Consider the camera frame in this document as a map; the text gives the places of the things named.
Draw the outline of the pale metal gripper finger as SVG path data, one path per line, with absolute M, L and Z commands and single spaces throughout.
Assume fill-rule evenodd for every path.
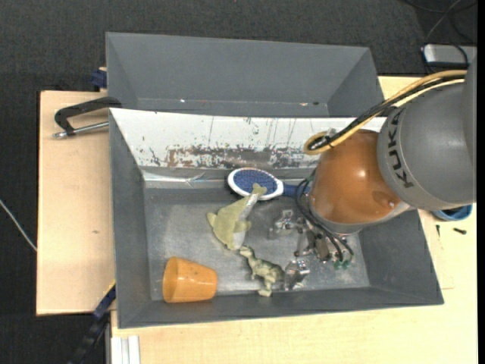
M 292 209 L 284 209 L 268 230 L 268 239 L 276 240 L 281 237 L 294 235 L 298 232 L 298 219 Z
M 295 290 L 303 286 L 310 268 L 305 260 L 293 260 L 285 267 L 284 273 L 284 290 Z

